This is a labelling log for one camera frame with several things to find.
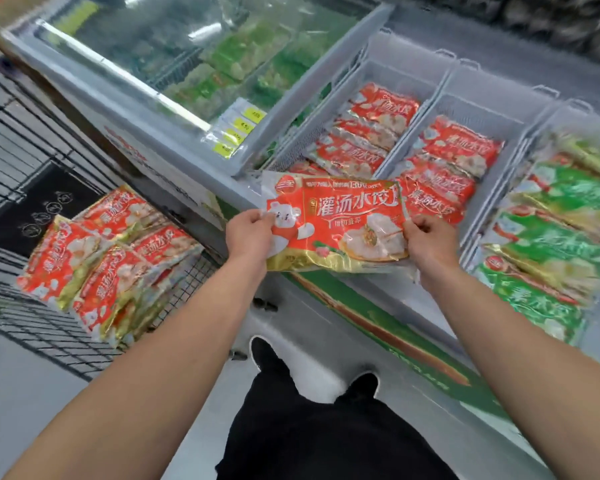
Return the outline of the person's right hand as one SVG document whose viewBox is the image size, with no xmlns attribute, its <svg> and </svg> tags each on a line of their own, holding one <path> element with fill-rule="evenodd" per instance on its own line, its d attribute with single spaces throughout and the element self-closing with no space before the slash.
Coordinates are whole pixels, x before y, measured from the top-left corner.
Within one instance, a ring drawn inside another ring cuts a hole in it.
<svg viewBox="0 0 600 480">
<path fill-rule="evenodd" d="M 426 217 L 429 225 L 429 232 L 424 236 L 414 242 L 406 242 L 409 257 L 420 272 L 421 282 L 428 284 L 447 273 L 460 270 L 455 228 L 440 217 L 424 214 L 414 217 Z"/>
</svg>

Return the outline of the person's left hand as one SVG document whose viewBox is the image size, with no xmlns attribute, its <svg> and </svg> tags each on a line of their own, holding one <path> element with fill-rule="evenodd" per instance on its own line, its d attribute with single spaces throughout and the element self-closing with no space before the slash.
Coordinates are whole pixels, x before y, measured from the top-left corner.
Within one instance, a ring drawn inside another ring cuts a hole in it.
<svg viewBox="0 0 600 480">
<path fill-rule="evenodd" d="M 228 222 L 225 231 L 228 258 L 264 265 L 272 245 L 272 229 L 254 226 L 253 210 L 259 209 L 241 212 Z"/>
</svg>

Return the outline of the red dumpling bag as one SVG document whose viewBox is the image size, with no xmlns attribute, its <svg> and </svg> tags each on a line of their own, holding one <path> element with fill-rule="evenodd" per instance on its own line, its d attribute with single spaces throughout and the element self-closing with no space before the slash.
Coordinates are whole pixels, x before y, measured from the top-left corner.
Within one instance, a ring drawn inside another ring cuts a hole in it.
<svg viewBox="0 0 600 480">
<path fill-rule="evenodd" d="M 267 269 L 387 273 L 407 266 L 401 187 L 360 180 L 264 171 L 264 211 L 275 215 Z"/>
</svg>

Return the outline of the person's right forearm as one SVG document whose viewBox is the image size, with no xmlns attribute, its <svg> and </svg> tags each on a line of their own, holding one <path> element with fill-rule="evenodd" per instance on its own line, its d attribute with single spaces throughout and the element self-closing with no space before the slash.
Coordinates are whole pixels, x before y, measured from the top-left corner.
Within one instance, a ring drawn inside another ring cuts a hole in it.
<svg viewBox="0 0 600 480">
<path fill-rule="evenodd" d="M 600 480 L 600 363 L 547 335 L 459 266 L 418 268 L 471 361 L 554 475 Z"/>
</svg>

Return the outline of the person's left forearm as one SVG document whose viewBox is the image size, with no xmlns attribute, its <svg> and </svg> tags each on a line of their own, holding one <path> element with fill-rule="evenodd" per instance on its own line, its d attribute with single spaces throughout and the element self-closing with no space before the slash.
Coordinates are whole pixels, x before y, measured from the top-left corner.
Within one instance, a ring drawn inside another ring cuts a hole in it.
<svg viewBox="0 0 600 480">
<path fill-rule="evenodd" d="M 232 254 L 174 316 L 67 404 L 2 480 L 160 480 L 264 275 L 264 258 Z"/>
</svg>

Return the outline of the rows of red frozen packets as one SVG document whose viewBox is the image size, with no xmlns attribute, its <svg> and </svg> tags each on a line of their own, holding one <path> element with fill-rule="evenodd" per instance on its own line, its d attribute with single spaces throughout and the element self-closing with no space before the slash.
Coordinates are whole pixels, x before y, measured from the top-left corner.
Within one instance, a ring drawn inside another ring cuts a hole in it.
<svg viewBox="0 0 600 480">
<path fill-rule="evenodd" d="M 289 172 L 371 179 L 415 122 L 419 99 L 368 82 L 352 94 L 332 124 L 301 151 Z M 432 203 L 423 213 L 442 214 L 456 225 L 496 163 L 505 142 L 482 135 L 450 117 L 437 115 L 417 136 L 391 172 L 403 190 L 422 189 Z"/>
</svg>

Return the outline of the white chest freezer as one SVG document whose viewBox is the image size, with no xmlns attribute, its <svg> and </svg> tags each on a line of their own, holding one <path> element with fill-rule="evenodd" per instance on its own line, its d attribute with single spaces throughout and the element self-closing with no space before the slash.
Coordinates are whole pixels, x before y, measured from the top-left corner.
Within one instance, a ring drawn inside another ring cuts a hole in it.
<svg viewBox="0 0 600 480">
<path fill-rule="evenodd" d="M 395 7 L 381 29 L 431 50 L 442 48 L 455 53 L 456 67 L 467 59 L 485 72 L 529 86 L 557 89 L 560 102 L 531 130 L 519 156 L 536 129 L 564 103 L 584 102 L 600 115 L 600 65 L 581 56 L 518 39 L 468 18 L 418 6 Z M 344 78 L 362 57 L 363 51 Z M 120 121 L 118 113 L 111 111 L 111 103 L 101 106 L 88 102 L 64 82 L 22 60 L 48 78 L 145 176 L 191 206 L 209 224 L 219 226 L 229 211 L 259 203 L 265 164 L 239 176 L 227 175 L 199 151 L 188 148 L 186 152 L 174 152 L 181 140 L 172 134 L 160 133 L 162 138 L 158 140 L 147 138 L 137 127 Z M 474 370 L 448 325 L 442 323 L 432 298 L 412 282 L 404 267 L 386 274 L 332 275 Z M 384 384 L 388 391 L 382 392 L 381 398 L 421 429 L 462 480 L 552 478 L 507 421 L 449 397 L 286 275 L 273 273 L 265 280 L 264 292 L 279 311 L 251 312 L 240 332 L 239 348 L 244 349 L 247 337 L 253 333 L 272 339 L 295 374 L 300 392 L 310 399 L 334 399 L 343 389 L 347 373 L 361 365 L 377 365 L 380 372 L 387 373 Z"/>
</svg>

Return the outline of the person's black left shoe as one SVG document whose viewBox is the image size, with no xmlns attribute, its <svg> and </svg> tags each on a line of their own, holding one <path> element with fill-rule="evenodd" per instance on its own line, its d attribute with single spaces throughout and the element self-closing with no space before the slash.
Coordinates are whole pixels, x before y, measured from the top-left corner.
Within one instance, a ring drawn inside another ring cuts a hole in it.
<svg viewBox="0 0 600 480">
<path fill-rule="evenodd" d="M 260 372 L 280 377 L 290 377 L 288 366 L 280 359 L 272 345 L 264 337 L 255 335 L 250 339 L 249 353 Z"/>
</svg>

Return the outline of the person's black shoe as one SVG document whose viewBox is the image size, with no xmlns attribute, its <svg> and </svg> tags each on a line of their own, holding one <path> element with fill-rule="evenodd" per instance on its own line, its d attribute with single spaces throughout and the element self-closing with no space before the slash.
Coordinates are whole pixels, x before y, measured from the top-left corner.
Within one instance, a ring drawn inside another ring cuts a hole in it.
<svg viewBox="0 0 600 480">
<path fill-rule="evenodd" d="M 379 385 L 380 379 L 375 371 L 362 372 L 352 380 L 338 401 L 360 402 L 375 399 Z"/>
<path fill-rule="evenodd" d="M 280 377 L 290 377 L 288 366 L 280 359 L 272 345 L 264 337 L 255 335 L 250 339 L 249 353 L 260 372 Z"/>
</svg>

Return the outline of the green dumpling packet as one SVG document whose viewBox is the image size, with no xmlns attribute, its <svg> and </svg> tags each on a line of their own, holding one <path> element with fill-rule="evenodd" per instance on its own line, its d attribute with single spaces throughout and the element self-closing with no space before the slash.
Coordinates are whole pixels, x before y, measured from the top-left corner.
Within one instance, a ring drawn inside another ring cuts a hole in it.
<svg viewBox="0 0 600 480">
<path fill-rule="evenodd" d="M 481 245 L 581 303 L 600 295 L 600 240 L 542 209 L 501 209 Z"/>
<path fill-rule="evenodd" d="M 471 274 L 529 322 L 569 345 L 586 326 L 584 309 L 574 298 L 524 273 L 501 256 L 477 257 Z"/>
<path fill-rule="evenodd" d="M 553 140 L 560 151 L 600 175 L 600 149 L 590 140 L 568 132 L 554 134 Z"/>
<path fill-rule="evenodd" d="M 559 162 L 538 162 L 510 192 L 511 200 L 543 209 L 600 236 L 600 177 Z"/>
</svg>

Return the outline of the heap of green frozen packets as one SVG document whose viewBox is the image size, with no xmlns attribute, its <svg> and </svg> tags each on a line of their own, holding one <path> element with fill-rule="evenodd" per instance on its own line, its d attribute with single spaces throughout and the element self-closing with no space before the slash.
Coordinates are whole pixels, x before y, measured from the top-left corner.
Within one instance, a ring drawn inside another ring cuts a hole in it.
<svg viewBox="0 0 600 480">
<path fill-rule="evenodd" d="M 238 98 L 271 109 L 334 43 L 327 31 L 291 31 L 261 17 L 247 21 L 163 94 L 206 122 Z"/>
</svg>

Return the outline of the pile of red frozen packets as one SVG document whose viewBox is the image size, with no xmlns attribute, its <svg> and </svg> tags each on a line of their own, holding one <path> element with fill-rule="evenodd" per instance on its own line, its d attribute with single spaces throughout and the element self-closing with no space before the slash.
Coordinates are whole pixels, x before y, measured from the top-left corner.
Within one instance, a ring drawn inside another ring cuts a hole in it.
<svg viewBox="0 0 600 480">
<path fill-rule="evenodd" d="M 203 245 L 123 184 L 56 216 L 15 286 L 69 312 L 90 338 L 130 346 L 151 327 Z"/>
</svg>

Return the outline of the person's black trousers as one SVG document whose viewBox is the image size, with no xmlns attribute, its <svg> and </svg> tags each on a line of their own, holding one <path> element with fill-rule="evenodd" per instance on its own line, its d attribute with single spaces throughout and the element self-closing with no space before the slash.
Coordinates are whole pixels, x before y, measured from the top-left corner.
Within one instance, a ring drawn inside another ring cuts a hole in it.
<svg viewBox="0 0 600 480">
<path fill-rule="evenodd" d="M 302 396 L 289 374 L 256 375 L 217 480 L 459 480 L 424 437 L 373 397 Z"/>
</svg>

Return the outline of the black cart seat flap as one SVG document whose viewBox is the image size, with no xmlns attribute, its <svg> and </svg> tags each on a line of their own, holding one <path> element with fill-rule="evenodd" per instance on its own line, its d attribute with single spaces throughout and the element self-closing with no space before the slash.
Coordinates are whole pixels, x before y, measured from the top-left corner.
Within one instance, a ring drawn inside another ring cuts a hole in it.
<svg viewBox="0 0 600 480">
<path fill-rule="evenodd" d="M 0 205 L 0 249 L 27 258 L 56 216 L 74 218 L 102 195 L 56 163 Z"/>
</svg>

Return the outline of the blurred dark shelf goods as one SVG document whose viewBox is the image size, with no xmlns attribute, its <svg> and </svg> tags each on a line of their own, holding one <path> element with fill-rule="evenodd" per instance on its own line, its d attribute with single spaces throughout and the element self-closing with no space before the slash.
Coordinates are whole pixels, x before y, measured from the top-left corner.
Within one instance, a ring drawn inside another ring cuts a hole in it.
<svg viewBox="0 0 600 480">
<path fill-rule="evenodd" d="M 600 0 L 423 0 L 600 62 Z"/>
</svg>

